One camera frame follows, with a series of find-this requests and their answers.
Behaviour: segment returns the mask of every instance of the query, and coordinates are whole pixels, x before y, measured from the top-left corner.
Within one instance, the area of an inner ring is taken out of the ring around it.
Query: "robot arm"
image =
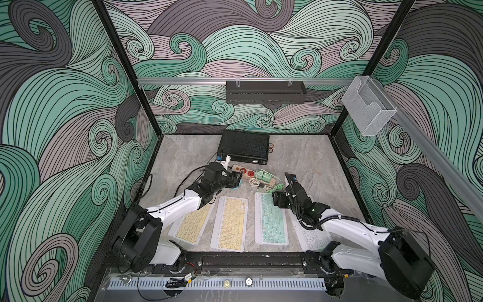
[[[167,202],[147,208],[147,212],[152,217],[161,219],[167,226],[185,214],[202,208],[221,189],[238,187],[242,174],[228,172],[225,166],[217,162],[208,164],[199,183],[194,182],[183,193]]]
[[[194,182],[175,198],[147,209],[132,207],[111,241],[113,253],[129,263],[134,272],[149,263],[178,267],[182,248],[174,242],[159,242],[163,225],[203,207],[223,188],[238,187],[241,178],[241,173],[228,172],[222,164],[211,162],[201,181]]]
[[[293,174],[285,173],[285,192],[273,193],[273,204],[289,208],[307,230],[326,230],[360,245],[351,248],[332,242],[321,253],[326,268],[351,269],[385,279],[405,296],[418,299],[435,265],[405,229],[377,227],[345,216],[330,206],[312,202]]]

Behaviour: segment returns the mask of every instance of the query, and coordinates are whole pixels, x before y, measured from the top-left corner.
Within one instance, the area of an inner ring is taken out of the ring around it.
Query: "clear plastic holder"
[[[356,76],[342,98],[362,136],[375,136],[397,108],[381,83],[370,76]]]

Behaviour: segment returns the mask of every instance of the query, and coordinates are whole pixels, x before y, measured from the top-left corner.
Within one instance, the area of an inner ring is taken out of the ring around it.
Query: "mural wall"
[[[374,76],[483,193],[482,12],[463,0],[413,8]],[[423,300],[480,302],[483,226],[398,121],[361,137],[348,117],[336,140],[374,222],[428,234],[437,272]]]
[[[2,1],[0,65],[0,297],[84,301],[156,137],[90,0]]]
[[[106,0],[138,77],[351,78],[363,72],[399,3]],[[224,86],[144,89],[164,132],[329,133],[346,87],[309,86],[306,104],[274,107],[227,105]]]

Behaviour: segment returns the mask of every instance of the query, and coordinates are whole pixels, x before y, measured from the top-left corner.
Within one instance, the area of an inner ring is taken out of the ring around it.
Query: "perforated metal strip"
[[[165,287],[168,277],[146,277],[141,278],[139,283],[140,289],[168,289]],[[230,287],[225,288],[223,283],[225,280],[230,281]],[[269,290],[269,289],[283,289],[283,290],[326,290],[323,278],[294,278],[294,277],[265,277],[253,278],[252,286],[247,286],[245,277],[198,277],[189,283],[185,289],[196,290]],[[118,277],[111,278],[111,282],[107,289],[136,289],[138,278],[132,278],[128,284],[124,284]]]

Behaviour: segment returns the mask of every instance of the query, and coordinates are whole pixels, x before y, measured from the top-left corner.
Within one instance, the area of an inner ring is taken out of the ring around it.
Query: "mint green keyboard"
[[[255,209],[255,232],[258,233],[256,242],[260,244],[287,245],[288,233],[285,212],[273,205],[271,194],[256,193]]]

